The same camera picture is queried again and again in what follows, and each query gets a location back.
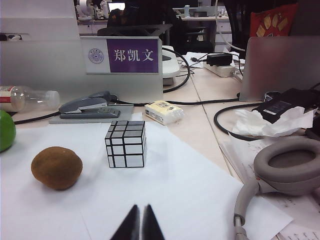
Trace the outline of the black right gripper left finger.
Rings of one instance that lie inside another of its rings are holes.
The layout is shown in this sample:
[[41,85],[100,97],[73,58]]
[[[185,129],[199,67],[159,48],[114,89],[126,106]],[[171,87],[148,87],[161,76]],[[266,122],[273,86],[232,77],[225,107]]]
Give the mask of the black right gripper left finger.
[[135,204],[130,209],[111,240],[138,240],[140,238],[140,210]]

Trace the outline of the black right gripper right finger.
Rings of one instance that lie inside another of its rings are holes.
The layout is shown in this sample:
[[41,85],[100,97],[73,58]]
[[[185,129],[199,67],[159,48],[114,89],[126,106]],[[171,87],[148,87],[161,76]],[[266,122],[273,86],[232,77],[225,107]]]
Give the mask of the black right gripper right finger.
[[160,225],[150,204],[145,207],[143,213],[142,239],[165,240]]

